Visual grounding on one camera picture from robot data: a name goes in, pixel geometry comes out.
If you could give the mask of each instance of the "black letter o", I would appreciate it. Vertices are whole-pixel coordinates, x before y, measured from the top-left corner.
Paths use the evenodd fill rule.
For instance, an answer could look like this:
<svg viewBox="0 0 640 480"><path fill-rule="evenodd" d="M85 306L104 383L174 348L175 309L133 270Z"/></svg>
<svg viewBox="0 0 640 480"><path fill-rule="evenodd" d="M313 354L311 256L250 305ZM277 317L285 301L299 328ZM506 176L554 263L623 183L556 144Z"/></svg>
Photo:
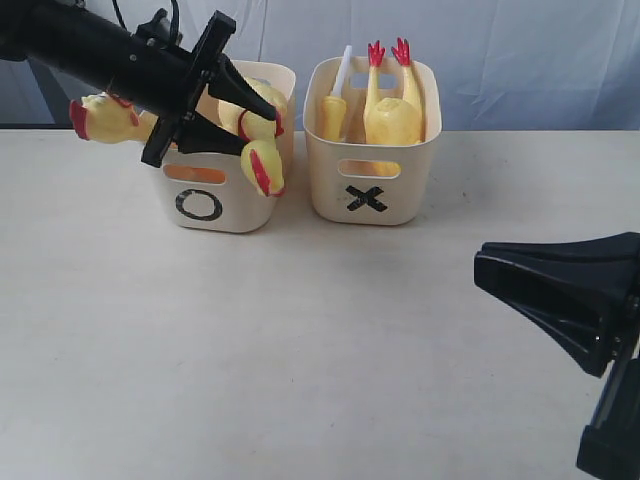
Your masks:
<svg viewBox="0 0 640 480"><path fill-rule="evenodd" d="M199 215L195 215L194 213L187 212L184 209L184 201L194 194L204 195L205 197L208 197L211 199L211 201L213 201L213 213L211 215L205 215L201 217ZM176 197L176 208L185 217L192 220L201 220L203 222L213 222L214 220L220 218L220 216L222 215L222 203L220 202L220 200L218 200L218 197L204 190L185 190Z"/></svg>

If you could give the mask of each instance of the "rubber chicken head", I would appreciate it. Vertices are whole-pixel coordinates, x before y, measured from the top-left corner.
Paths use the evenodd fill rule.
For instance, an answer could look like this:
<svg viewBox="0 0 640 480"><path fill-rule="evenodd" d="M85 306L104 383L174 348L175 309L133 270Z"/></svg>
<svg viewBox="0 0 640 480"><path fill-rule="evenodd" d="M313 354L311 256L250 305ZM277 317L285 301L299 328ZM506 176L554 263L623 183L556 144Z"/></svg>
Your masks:
<svg viewBox="0 0 640 480"><path fill-rule="evenodd" d="M240 167L259 195L281 197L284 194L282 159L274 142L249 142L240 155Z"/></svg>
<svg viewBox="0 0 640 480"><path fill-rule="evenodd" d="M73 100L69 116L74 130L83 140L101 143L146 141L150 134L149 128L139 128L140 117L131 103L106 93L82 97L82 105Z"/></svg>

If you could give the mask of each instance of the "yellow rubber chicken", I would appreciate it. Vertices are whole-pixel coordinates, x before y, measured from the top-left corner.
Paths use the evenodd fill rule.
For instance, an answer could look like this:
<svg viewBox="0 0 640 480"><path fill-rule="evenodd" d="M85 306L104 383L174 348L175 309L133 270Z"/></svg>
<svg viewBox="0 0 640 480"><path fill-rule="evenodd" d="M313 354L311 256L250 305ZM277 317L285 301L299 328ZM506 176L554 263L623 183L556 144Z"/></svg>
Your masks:
<svg viewBox="0 0 640 480"><path fill-rule="evenodd" d="M284 133L282 118L287 114L287 99L263 82L253 78L245 80L258 95L276 108L276 120L266 120L223 101L218 105L218 116L223 128L249 142L240 155L240 166L258 194L279 197L284 194L285 186L276 138Z"/></svg>
<svg viewBox="0 0 640 480"><path fill-rule="evenodd" d="M385 49L380 41L369 44L369 85L364 107L366 142L371 145L414 145L421 143L424 114L420 88L411 65L409 42L398 38L398 47L391 49L402 66L402 98L380 98L378 69ZM392 162L375 164L378 175L395 176L398 166Z"/></svg>
<svg viewBox="0 0 640 480"><path fill-rule="evenodd" d="M82 97L82 104L73 100L69 116L81 139L108 144L146 143L158 119L149 112L138 115L133 104L104 92Z"/></svg>

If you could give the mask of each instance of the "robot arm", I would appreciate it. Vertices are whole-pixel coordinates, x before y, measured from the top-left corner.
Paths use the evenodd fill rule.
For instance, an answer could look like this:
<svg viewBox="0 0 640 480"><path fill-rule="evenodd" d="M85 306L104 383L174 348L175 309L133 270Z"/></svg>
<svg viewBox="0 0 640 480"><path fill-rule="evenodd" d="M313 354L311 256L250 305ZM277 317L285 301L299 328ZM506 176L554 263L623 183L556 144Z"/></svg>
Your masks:
<svg viewBox="0 0 640 480"><path fill-rule="evenodd" d="M613 363L577 467L601 480L640 479L640 234L567 244L487 243L475 284L551 336L584 372Z"/></svg>
<svg viewBox="0 0 640 480"><path fill-rule="evenodd" d="M246 141L196 112L212 97L267 120L275 108L242 78L223 53L235 22L216 11L193 51L167 41L161 19L134 34L84 8L82 0L0 0L0 58L36 58L158 116L142 161L160 167L172 142L182 153L240 155Z"/></svg>

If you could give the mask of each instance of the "storage basket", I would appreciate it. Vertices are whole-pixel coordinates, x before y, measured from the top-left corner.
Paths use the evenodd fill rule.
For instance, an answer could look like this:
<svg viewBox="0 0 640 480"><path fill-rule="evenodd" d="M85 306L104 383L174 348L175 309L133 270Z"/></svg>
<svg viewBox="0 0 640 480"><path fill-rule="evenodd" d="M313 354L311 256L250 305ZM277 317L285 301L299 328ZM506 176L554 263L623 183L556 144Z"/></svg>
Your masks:
<svg viewBox="0 0 640 480"><path fill-rule="evenodd" d="M295 73L271 63L234 61L238 71L266 81L288 99L282 118L285 133L276 139L283 162L285 182L293 164ZM220 125L218 100L205 93L197 111ZM162 167L152 169L162 206L177 225L230 233L246 233L265 225L277 198L259 195L242 173L240 157L221 153L182 154L171 148Z"/></svg>
<svg viewBox="0 0 640 480"><path fill-rule="evenodd" d="M425 117L424 142L411 146L365 145L362 115L366 88L346 81L342 97L347 102L343 136L345 143L320 136L321 103L333 88L342 58L320 63L313 72L304 104L304 130L309 158L312 203L322 217L342 223L399 225L419 212L426 191L434 154L434 141L442 131L438 87L432 70L413 62L422 93ZM366 74L369 59L353 57L353 74ZM395 77L396 86L380 90L381 97L402 97L402 67L386 57L379 68L382 75ZM399 173L392 176L371 174L371 162L395 162Z"/></svg>

